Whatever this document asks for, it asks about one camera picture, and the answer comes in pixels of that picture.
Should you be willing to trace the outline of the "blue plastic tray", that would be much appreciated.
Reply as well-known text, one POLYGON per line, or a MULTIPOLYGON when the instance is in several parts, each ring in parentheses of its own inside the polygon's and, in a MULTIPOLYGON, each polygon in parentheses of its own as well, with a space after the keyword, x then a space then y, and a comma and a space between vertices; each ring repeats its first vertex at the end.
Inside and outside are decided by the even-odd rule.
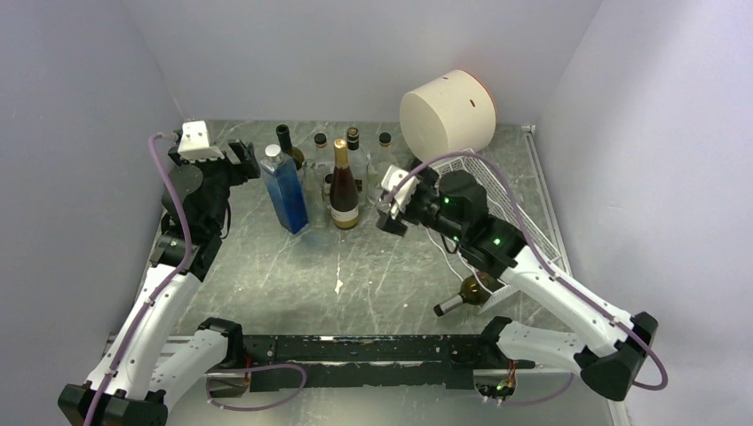
POLYGON ((260 161, 261 177, 280 225, 297 234, 308 224, 305 198, 296 164, 279 145, 266 146, 260 161))

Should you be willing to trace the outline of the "green wine bottle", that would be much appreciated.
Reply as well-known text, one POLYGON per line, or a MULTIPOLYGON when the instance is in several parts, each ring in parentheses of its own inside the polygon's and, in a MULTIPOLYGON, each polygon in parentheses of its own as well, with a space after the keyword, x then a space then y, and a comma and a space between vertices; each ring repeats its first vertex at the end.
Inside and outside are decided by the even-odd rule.
POLYGON ((296 169, 301 170, 303 162, 305 161, 305 156, 299 148, 293 145, 289 126, 286 124, 279 124, 275 128, 275 133, 281 150, 294 160, 296 169))

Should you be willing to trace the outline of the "clear flask bottle black cap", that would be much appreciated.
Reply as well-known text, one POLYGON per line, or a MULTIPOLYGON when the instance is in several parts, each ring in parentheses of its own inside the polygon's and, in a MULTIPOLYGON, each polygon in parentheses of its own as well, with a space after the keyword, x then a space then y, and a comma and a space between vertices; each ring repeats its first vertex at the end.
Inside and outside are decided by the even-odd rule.
POLYGON ((382 132, 378 136, 378 147, 372 153, 368 167, 368 200, 376 205, 383 192, 381 186, 384 174, 392 163, 392 135, 382 132))

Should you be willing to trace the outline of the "dark bottle black cap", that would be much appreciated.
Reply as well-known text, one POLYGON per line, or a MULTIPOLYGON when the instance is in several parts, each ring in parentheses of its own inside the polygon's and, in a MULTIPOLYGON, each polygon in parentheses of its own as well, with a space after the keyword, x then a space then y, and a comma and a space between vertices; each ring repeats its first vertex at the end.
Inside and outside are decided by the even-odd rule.
POLYGON ((368 198, 369 155, 361 148, 360 131, 356 127, 348 128, 345 137, 350 166, 359 192, 359 204, 365 206, 368 198))

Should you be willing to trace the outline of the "red wine bottle gold cap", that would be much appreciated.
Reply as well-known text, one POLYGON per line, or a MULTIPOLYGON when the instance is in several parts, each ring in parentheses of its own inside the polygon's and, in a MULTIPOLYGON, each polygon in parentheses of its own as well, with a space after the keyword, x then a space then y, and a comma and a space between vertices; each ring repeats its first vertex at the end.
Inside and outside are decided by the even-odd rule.
POLYGON ((329 193, 330 213, 335 227, 348 230, 359 222, 359 191, 350 168, 346 141, 336 139, 333 147, 335 166, 329 193))

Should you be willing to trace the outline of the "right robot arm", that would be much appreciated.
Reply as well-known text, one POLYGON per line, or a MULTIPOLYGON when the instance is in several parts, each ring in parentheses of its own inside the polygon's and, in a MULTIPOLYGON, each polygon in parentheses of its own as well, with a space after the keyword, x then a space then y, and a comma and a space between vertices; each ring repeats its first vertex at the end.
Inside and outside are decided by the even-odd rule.
POLYGON ((378 229, 399 236, 407 223, 432 229, 453 241, 473 268, 535 299, 570 329, 555 332, 497 317, 479 345, 487 366, 534 361, 579 375, 604 398, 626 399, 658 328, 652 315, 610 304, 543 258, 516 225, 490 213, 486 188, 464 170, 411 177, 392 166, 382 186, 397 193, 382 196, 378 229))

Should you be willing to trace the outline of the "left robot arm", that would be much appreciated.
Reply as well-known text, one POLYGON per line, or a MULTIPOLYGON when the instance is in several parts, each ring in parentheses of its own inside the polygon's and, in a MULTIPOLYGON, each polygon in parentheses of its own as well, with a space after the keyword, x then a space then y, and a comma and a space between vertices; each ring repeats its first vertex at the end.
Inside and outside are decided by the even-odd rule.
POLYGON ((169 411, 212 369, 237 369, 228 389, 238 395, 250 380, 251 357, 242 327, 231 320, 202 322, 188 344, 168 360, 162 349, 186 311, 231 223, 230 190, 258 178, 252 145, 233 139, 214 146, 171 136, 172 170, 165 184, 160 234, 139 295, 115 340, 81 384, 69 384, 58 406, 73 425, 163 425, 169 411))

